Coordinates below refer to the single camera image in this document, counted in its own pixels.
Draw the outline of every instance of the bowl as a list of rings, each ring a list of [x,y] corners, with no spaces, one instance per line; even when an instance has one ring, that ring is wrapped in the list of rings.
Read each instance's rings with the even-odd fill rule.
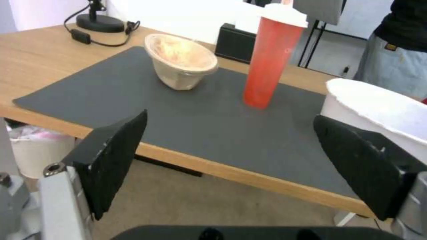
[[[379,132],[427,164],[427,105],[365,82],[333,79],[321,115]]]
[[[218,59],[202,45],[167,34],[145,37],[145,48],[160,80],[176,90],[190,90],[218,69]]]

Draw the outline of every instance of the plastic cup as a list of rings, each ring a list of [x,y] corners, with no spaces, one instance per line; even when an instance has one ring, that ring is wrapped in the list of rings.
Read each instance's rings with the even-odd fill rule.
[[[291,6],[268,4],[261,16],[243,93],[244,102],[266,108],[280,76],[307,27],[306,15]]]

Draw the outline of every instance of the paper bowl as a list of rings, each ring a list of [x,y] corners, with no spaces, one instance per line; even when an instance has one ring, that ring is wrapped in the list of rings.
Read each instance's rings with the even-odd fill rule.
[[[218,69],[216,56],[202,45],[166,34],[145,37],[145,48],[160,80],[176,90],[190,90]]]

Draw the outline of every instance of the cup lid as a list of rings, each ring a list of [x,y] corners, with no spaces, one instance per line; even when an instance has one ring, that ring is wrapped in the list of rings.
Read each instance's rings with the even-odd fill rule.
[[[294,9],[292,6],[281,3],[270,3],[264,7],[261,15],[270,20],[307,28],[307,15]]]

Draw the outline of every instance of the trash bin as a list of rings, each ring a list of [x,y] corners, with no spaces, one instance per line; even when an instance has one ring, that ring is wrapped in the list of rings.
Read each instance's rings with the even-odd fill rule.
[[[7,127],[13,154],[22,175],[38,179],[43,169],[61,161],[73,148],[74,137],[36,126]]]

